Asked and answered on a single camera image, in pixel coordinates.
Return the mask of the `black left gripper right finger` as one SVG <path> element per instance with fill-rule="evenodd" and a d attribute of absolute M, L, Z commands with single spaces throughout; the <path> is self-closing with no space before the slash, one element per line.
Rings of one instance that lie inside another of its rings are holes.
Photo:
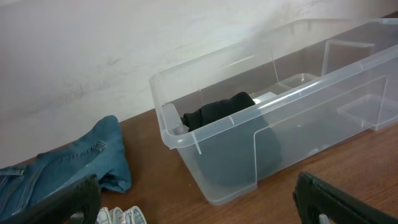
<path fill-rule="evenodd" d="M 320 223 L 324 215 L 326 221 L 334 223 L 397 224 L 397 218 L 308 172 L 299 173 L 293 199 L 302 223 Z"/>

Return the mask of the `black garment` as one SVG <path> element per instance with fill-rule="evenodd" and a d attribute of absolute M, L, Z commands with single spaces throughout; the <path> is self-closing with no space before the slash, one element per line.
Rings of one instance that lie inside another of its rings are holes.
<path fill-rule="evenodd" d="M 185 113 L 181 120 L 193 131 L 253 105 L 251 97 L 241 92 Z M 280 142 L 262 116 L 204 140 L 200 147 L 195 159 L 204 178 L 225 187 L 250 184 L 275 171 L 282 161 Z"/>

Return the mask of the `clear plastic storage bin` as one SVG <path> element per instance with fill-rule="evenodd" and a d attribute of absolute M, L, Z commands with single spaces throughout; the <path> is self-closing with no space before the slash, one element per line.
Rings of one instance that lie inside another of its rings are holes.
<path fill-rule="evenodd" d="M 397 122 L 397 20 L 302 19 L 156 73 L 163 143 L 213 205 Z"/>

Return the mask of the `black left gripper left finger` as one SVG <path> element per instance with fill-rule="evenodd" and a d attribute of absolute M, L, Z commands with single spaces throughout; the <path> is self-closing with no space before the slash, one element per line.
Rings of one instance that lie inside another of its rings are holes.
<path fill-rule="evenodd" d="M 95 175 L 88 175 L 56 191 L 2 224 L 95 224 L 101 192 Z"/>

